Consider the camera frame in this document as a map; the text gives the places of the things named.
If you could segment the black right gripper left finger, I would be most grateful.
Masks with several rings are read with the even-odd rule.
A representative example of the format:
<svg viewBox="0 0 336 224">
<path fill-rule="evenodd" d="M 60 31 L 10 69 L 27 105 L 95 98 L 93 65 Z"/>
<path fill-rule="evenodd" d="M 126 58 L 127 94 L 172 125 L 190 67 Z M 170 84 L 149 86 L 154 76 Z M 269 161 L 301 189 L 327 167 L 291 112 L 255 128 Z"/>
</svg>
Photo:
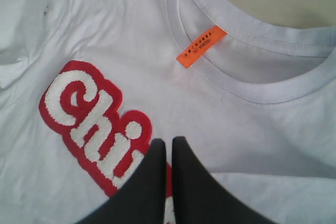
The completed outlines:
<svg viewBox="0 0 336 224">
<path fill-rule="evenodd" d="M 79 223 L 163 223 L 165 199 L 166 147 L 157 138 L 120 190 Z"/>
</svg>

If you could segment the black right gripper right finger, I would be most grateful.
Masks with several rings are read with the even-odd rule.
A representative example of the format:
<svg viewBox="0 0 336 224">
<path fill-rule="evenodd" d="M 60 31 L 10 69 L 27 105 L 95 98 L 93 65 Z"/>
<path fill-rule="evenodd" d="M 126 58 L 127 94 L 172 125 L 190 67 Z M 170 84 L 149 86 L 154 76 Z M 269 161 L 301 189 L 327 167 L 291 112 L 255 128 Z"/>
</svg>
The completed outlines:
<svg viewBox="0 0 336 224">
<path fill-rule="evenodd" d="M 172 191 L 176 223 L 273 223 L 222 187 L 183 136 L 172 142 Z"/>
</svg>

